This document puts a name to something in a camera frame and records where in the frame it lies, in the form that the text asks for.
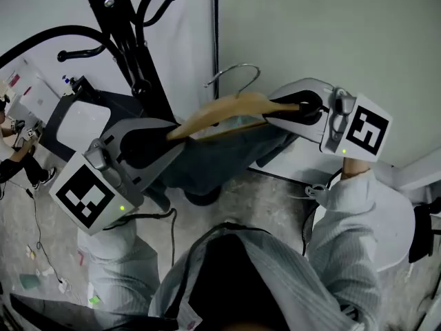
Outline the wooden clothes hanger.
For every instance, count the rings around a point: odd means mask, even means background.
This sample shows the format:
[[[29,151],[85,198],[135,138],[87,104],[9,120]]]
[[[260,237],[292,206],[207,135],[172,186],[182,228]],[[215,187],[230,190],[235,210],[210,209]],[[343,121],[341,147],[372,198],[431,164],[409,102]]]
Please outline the wooden clothes hanger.
[[[234,94],[205,104],[183,124],[169,132],[167,139],[169,141],[183,139],[232,117],[300,110],[298,104],[275,103],[259,92],[245,92],[245,88],[243,86]]]

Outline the clear water jug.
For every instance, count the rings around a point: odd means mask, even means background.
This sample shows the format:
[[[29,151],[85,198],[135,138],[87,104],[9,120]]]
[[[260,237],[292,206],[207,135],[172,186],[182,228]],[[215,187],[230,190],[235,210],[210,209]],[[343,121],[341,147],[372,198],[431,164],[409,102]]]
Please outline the clear water jug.
[[[14,91],[22,92],[27,74],[27,61],[15,59],[0,69],[0,81],[4,81]]]

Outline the teal cloth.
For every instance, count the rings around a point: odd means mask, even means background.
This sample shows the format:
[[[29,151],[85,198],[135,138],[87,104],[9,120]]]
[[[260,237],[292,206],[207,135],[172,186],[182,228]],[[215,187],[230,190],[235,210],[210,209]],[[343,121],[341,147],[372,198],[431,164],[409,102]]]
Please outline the teal cloth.
[[[41,285],[41,282],[35,274],[20,274],[19,281],[24,290],[31,290]]]

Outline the black metal coat rack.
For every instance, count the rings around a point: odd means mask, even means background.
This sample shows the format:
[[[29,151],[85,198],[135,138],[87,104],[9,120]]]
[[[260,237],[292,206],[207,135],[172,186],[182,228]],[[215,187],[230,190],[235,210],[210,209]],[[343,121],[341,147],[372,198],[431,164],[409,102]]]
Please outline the black metal coat rack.
[[[137,99],[147,116],[188,118],[218,94],[216,0],[13,0],[31,22],[63,22],[3,51],[0,69],[38,48],[41,62],[73,60],[96,90]]]

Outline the black faucet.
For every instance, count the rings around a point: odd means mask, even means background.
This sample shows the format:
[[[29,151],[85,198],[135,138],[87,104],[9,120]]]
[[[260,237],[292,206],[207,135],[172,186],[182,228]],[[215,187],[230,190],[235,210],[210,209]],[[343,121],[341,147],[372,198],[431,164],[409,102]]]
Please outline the black faucet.
[[[70,85],[74,93],[77,93],[80,90],[90,92],[93,89],[90,82],[84,76],[80,77],[79,79],[75,79],[74,77],[72,77],[70,81]]]

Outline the black curved bar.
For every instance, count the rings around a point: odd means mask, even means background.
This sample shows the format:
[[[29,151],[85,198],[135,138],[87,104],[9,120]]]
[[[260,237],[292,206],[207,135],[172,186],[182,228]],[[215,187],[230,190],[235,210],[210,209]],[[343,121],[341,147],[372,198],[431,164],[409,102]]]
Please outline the black curved bar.
[[[175,319],[122,315],[68,301],[10,295],[15,312],[41,331],[177,331]]]

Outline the black office chair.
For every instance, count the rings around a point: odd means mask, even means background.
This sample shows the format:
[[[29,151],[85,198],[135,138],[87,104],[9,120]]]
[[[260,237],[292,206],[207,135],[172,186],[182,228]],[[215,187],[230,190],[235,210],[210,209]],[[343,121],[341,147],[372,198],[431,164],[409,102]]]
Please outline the black office chair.
[[[431,215],[441,212],[441,197],[438,197],[432,203],[418,205],[413,211],[415,232],[409,250],[409,263],[415,263],[433,254],[434,236],[441,236],[441,230],[432,229]]]

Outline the person's light ribbed top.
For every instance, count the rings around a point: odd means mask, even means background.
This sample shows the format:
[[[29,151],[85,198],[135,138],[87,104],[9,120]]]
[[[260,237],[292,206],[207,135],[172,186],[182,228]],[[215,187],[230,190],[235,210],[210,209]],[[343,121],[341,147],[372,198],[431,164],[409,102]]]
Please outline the person's light ribbed top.
[[[380,309],[340,304],[308,254],[264,230],[222,223],[170,270],[149,314],[193,331],[378,331]]]

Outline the person's left forearm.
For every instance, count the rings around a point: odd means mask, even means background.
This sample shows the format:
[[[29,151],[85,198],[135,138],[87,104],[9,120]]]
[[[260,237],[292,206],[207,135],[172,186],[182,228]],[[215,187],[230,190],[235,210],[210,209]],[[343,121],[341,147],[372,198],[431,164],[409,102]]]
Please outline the person's left forearm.
[[[147,314],[160,285],[158,255],[137,235],[136,222],[92,236],[77,233],[78,247],[88,258],[89,282],[103,305],[117,314]]]

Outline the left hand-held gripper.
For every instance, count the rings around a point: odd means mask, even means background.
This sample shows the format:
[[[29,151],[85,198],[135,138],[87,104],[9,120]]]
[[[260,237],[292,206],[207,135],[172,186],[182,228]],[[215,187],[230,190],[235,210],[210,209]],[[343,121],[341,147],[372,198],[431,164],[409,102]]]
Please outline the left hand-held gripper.
[[[122,119],[76,151],[50,188],[59,207],[90,236],[144,202],[146,189],[183,151],[167,140],[177,123],[142,117]]]

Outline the white water dispenser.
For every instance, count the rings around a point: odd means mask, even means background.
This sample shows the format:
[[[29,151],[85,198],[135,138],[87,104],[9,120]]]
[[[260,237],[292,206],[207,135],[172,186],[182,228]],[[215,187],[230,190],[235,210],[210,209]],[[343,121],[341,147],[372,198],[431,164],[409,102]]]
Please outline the white water dispenser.
[[[60,98],[51,90],[45,81],[36,78],[25,89],[19,103],[26,107],[36,118],[47,123],[52,116]]]

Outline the white and green bathtub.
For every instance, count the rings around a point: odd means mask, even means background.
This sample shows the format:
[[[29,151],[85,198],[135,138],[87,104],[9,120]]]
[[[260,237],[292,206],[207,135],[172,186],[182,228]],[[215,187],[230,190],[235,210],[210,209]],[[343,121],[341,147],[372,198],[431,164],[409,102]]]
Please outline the white and green bathtub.
[[[416,227],[413,206],[407,197],[381,184],[373,208],[362,220],[373,231],[371,260],[378,272],[407,257]]]

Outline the dark wooden vanity cabinet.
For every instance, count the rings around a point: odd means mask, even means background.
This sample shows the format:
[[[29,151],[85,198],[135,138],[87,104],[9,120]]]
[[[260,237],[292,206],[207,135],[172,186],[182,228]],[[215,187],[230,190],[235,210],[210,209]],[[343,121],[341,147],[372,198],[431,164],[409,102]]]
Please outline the dark wooden vanity cabinet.
[[[106,124],[103,133],[122,119],[146,116],[146,113],[137,99],[123,94],[106,92],[93,88],[90,92],[80,90],[77,93],[62,96],[43,130],[39,144],[66,162],[68,162],[72,155],[77,151],[58,142],[57,131],[66,112],[75,101],[84,101],[111,110],[110,120]]]

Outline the grey shirt garment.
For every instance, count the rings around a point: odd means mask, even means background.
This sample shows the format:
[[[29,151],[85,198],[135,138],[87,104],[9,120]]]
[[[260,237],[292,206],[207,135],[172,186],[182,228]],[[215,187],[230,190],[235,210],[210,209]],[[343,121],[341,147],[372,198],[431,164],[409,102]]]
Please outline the grey shirt garment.
[[[157,182],[202,196],[227,183],[254,162],[265,166],[297,138],[292,132],[265,123],[189,140]]]

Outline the person's right forearm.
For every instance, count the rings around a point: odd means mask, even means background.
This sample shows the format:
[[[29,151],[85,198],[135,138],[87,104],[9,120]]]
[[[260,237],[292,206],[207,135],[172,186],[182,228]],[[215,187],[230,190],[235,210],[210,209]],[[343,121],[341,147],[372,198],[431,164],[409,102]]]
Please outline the person's right forearm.
[[[370,223],[376,191],[369,163],[348,158],[340,180],[330,189],[307,188],[307,195],[325,208],[312,232],[309,262],[340,304],[365,314],[377,313],[381,304]]]

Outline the white sink basin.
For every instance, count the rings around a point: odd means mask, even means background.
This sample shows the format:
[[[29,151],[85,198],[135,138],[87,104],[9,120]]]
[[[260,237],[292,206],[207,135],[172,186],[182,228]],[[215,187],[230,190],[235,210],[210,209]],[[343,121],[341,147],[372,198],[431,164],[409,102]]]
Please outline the white sink basin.
[[[57,131],[57,141],[84,153],[99,138],[110,120],[111,110],[84,101],[75,101],[66,112]]]

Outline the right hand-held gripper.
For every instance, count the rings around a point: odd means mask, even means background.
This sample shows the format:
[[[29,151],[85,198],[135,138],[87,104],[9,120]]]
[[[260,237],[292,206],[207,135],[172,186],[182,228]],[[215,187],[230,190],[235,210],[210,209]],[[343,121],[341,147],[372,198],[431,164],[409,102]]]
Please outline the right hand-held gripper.
[[[315,78],[281,86],[268,99],[275,101],[301,91],[317,94],[324,107],[282,107],[264,113],[266,122],[320,143],[320,151],[325,154],[372,163],[379,159],[393,122],[390,114],[364,95],[355,97]]]

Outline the white low ledge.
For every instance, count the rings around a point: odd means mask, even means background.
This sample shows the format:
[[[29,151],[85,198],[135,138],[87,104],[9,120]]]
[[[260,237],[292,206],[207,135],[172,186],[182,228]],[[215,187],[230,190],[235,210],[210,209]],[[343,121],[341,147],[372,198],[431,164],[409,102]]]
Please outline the white low ledge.
[[[249,168],[303,183],[326,184],[342,162],[341,157],[319,151],[317,143],[299,138],[267,165],[259,167],[254,162]]]

